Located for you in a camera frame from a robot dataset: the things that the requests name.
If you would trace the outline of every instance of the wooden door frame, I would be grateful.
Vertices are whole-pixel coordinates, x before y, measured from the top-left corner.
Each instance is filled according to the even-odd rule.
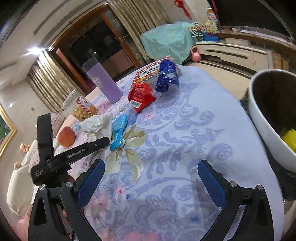
[[[120,33],[118,32],[118,30],[112,25],[112,23],[110,22],[110,20],[108,19],[108,17],[105,14],[105,11],[102,12],[100,14],[100,16],[102,17],[102,19],[104,20],[104,22],[108,25],[108,27],[111,29],[111,31],[114,33],[114,35],[116,36],[116,38],[119,40],[122,48],[125,50],[125,52],[128,54],[128,56],[130,57],[131,61],[133,62],[133,64],[137,67],[137,68],[141,68],[142,65],[140,64],[140,62],[137,60],[136,56],[133,54],[131,48],[128,46],[128,44],[123,40],[122,36],[120,35]]]
[[[69,27],[55,42],[53,42],[48,47],[48,50],[50,52],[56,52],[63,43],[65,43],[73,36],[73,33],[80,31],[82,28],[85,27],[85,25],[87,25],[91,21],[91,19],[100,15],[100,13],[107,10],[107,8],[109,8],[108,3],[105,2],[99,5],[94,10],[85,14],[82,18],[77,20],[71,27]]]
[[[86,84],[83,77],[77,72],[75,67],[69,62],[67,57],[63,54],[63,52],[60,49],[57,49],[55,53],[64,62],[64,64],[69,69],[69,71],[71,71],[71,73],[75,76],[75,78],[83,86],[83,88],[88,92],[88,93],[85,93],[85,94],[87,95],[87,94],[91,93],[92,89]]]
[[[97,8],[93,9],[86,15],[84,15],[82,18],[77,20],[71,27],[69,27],[55,42],[53,42],[49,47],[49,51],[55,53],[60,57],[60,59],[65,63],[68,70],[73,74],[73,76],[76,78],[76,80],[81,83],[81,85],[88,90],[88,86],[86,87],[86,83],[84,82],[83,77],[77,72],[75,67],[70,63],[70,61],[67,59],[67,57],[62,53],[60,50],[60,47],[68,41],[72,36],[73,33],[77,33],[81,31],[91,20],[93,20],[95,17],[101,16],[103,18],[103,21],[108,25],[108,27],[111,29],[111,31],[115,34],[115,36],[120,41],[121,46],[133,62],[133,64],[137,68],[141,68],[142,65],[139,63],[135,55],[133,54],[132,50],[128,46],[128,44],[123,40],[120,33],[117,31],[117,29],[111,24],[111,22],[108,20],[105,12],[111,10],[108,3],[104,2],[101,5],[99,5]]]

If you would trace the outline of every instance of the teal cloth cover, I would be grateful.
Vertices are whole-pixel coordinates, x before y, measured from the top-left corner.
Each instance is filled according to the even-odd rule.
[[[168,55],[181,64],[189,56],[191,47],[197,39],[191,36],[189,22],[165,24],[141,35],[141,41],[147,55],[160,60]]]

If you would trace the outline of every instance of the metal screw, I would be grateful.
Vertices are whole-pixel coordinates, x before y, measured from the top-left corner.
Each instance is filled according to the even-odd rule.
[[[229,184],[230,184],[233,188],[237,187],[237,183],[234,182],[234,181],[229,182]]]
[[[264,190],[264,187],[262,185],[258,185],[257,188],[260,190],[260,191],[263,191]]]
[[[74,182],[67,182],[66,183],[66,187],[67,188],[70,188],[70,187],[72,187],[74,185]]]
[[[45,188],[46,188],[45,185],[41,185],[41,186],[39,187],[39,190],[40,190],[40,191],[43,191]]]

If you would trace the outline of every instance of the glass door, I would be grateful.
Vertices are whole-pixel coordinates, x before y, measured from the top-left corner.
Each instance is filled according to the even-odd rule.
[[[132,62],[137,68],[145,66],[146,63],[133,42],[131,36],[124,28],[122,23],[117,19],[116,15],[111,9],[107,9],[105,12],[100,14],[105,23],[109,26],[112,32],[115,34],[117,39],[120,41],[122,48],[126,51]]]

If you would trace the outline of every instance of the framed painting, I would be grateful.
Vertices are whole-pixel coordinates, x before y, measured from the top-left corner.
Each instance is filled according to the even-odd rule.
[[[7,116],[0,104],[0,161],[1,156],[7,148],[9,142],[15,136],[17,129]]]

